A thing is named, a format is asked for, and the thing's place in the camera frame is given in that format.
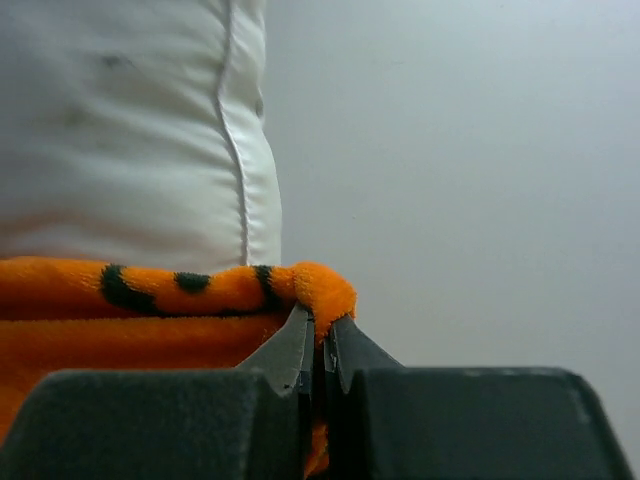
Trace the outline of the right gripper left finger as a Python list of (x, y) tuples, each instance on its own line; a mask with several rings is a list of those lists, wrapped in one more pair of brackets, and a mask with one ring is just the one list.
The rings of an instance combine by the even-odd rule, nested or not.
[(237, 367), (67, 370), (24, 401), (5, 479), (301, 479), (315, 324), (302, 307)]

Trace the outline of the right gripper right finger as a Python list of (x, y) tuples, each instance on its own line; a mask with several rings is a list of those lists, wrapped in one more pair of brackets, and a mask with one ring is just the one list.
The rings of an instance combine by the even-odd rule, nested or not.
[(350, 318), (324, 345), (334, 479), (629, 479), (598, 395), (546, 367), (407, 367)]

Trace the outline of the orange patterned pillowcase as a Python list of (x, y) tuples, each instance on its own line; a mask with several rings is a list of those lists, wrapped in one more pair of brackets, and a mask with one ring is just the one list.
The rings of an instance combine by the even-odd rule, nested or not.
[[(302, 307), (321, 347), (353, 315), (356, 293), (316, 263), (241, 266), (212, 275), (106, 262), (20, 257), (1, 264), (1, 448), (24, 401), (67, 370), (235, 368)], [(312, 402), (305, 475), (329, 466), (328, 425)]]

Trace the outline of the white pillow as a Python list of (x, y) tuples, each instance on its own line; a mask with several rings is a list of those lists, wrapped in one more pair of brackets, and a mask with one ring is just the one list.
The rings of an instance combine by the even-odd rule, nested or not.
[(281, 260), (262, 1), (5, 1), (1, 254)]

